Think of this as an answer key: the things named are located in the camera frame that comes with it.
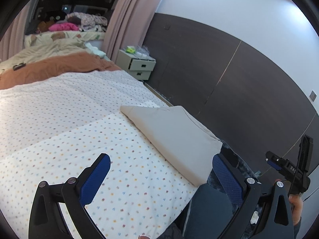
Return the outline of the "person right hand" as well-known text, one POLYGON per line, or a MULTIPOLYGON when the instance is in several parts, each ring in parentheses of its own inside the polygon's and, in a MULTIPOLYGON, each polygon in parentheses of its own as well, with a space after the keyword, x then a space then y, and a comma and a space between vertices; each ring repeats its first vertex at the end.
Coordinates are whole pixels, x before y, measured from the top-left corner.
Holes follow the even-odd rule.
POLYGON ((290 185, 291 183, 289 181, 282 181, 280 179, 275 180, 276 183, 282 182, 286 188, 286 191, 288 193, 288 200, 291 205, 291 212, 292 212, 292 221, 293 225, 297 226, 301 221, 301 215, 303 210, 303 201, 301 199, 301 196, 299 194, 292 194, 290 193, 290 185))

